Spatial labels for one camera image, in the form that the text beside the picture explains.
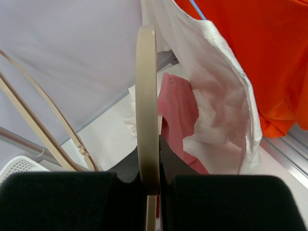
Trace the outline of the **pink t shirt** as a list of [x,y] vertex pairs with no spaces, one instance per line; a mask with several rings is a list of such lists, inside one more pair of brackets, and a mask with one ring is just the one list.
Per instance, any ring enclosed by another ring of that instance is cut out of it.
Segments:
[[194,134],[199,118],[197,102],[189,81],[164,73],[158,96],[158,114],[162,116],[162,136],[171,150],[196,172],[207,175],[200,160],[184,151],[183,140]]

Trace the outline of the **white t shirt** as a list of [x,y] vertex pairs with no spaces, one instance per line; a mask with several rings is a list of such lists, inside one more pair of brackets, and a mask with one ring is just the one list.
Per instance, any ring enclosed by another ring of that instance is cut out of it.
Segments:
[[173,51],[178,64],[164,73],[189,81],[199,110],[184,151],[210,174],[248,174],[260,164],[262,139],[253,87],[224,37],[209,20],[197,20],[173,0],[143,0],[142,23],[154,25],[159,51]]

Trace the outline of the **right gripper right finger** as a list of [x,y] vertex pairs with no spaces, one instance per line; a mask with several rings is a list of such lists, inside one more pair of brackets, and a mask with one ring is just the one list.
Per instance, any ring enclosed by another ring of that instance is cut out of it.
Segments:
[[163,231],[305,231],[289,187],[269,175],[202,175],[160,137]]

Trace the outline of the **beige wooden hanger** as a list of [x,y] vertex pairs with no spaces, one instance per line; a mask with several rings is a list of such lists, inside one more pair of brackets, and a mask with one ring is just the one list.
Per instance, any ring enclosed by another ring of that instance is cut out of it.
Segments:
[[140,177],[147,194],[146,230],[156,229],[159,193],[157,53],[154,26],[141,26],[136,46],[136,128]]
[[57,143],[72,139],[99,109],[98,75],[70,56],[1,50],[0,81],[12,87]]

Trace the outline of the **light blue wire hanger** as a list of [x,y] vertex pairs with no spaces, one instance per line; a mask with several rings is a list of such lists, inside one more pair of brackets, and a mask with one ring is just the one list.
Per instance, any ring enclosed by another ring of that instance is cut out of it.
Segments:
[[200,18],[202,20],[207,20],[207,18],[205,17],[205,15],[202,13],[201,9],[198,7],[198,5],[196,4],[195,0],[189,0],[190,4],[192,5],[192,7],[195,9],[195,11],[198,13],[198,15],[200,16]]

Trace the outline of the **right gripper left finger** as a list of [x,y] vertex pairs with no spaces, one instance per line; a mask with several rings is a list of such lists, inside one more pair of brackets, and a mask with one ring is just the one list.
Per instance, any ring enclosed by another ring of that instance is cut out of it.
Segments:
[[143,231],[137,151],[106,172],[25,172],[0,188],[3,231]]

